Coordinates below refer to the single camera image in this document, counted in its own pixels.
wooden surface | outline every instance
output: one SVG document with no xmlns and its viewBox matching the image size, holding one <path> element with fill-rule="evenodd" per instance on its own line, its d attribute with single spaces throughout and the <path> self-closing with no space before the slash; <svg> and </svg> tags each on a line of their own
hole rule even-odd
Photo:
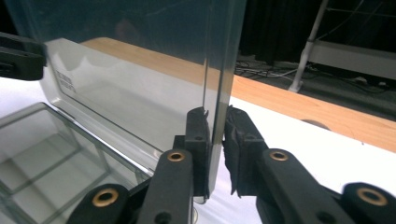
<svg viewBox="0 0 396 224">
<path fill-rule="evenodd" d="M 205 67 L 202 64 L 109 38 L 96 38 L 82 44 L 169 76 L 196 84 L 204 82 Z M 215 90 L 219 81 L 219 71 L 208 69 L 207 73 L 207 87 Z M 396 122 L 238 76 L 234 76 L 232 96 L 296 119 L 317 121 L 335 133 L 396 152 Z"/>
<path fill-rule="evenodd" d="M 275 112 L 317 121 L 335 133 L 396 152 L 396 122 L 234 76 L 232 96 Z"/>
</svg>

clear plastic box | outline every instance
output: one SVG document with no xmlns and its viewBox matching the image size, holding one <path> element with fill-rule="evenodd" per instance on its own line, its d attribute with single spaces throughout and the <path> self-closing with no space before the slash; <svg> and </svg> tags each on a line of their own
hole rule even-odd
<svg viewBox="0 0 396 224">
<path fill-rule="evenodd" d="M 6 0 L 19 34 L 46 46 L 50 105 L 1 121 L 3 217 L 55 223 L 97 184 L 132 188 L 199 106 L 209 112 L 213 190 L 245 3 Z"/>
</svg>

